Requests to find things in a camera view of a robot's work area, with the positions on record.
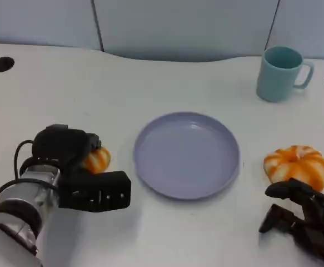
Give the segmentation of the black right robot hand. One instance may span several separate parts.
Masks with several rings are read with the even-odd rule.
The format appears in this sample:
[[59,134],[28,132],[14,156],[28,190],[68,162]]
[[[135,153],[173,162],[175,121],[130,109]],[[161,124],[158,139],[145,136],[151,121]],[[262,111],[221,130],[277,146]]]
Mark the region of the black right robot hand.
[[292,235],[294,242],[308,254],[324,261],[324,194],[310,185],[290,178],[270,185],[265,195],[289,199],[302,207],[304,219],[293,212],[272,204],[259,233],[272,229]]

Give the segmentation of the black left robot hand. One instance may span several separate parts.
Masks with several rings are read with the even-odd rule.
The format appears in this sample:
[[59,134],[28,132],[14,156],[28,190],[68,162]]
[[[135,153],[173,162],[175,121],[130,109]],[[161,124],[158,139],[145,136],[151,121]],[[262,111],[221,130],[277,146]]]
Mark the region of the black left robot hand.
[[80,167],[91,152],[100,147],[98,135],[55,124],[35,136],[32,156],[57,163],[61,171],[73,171]]

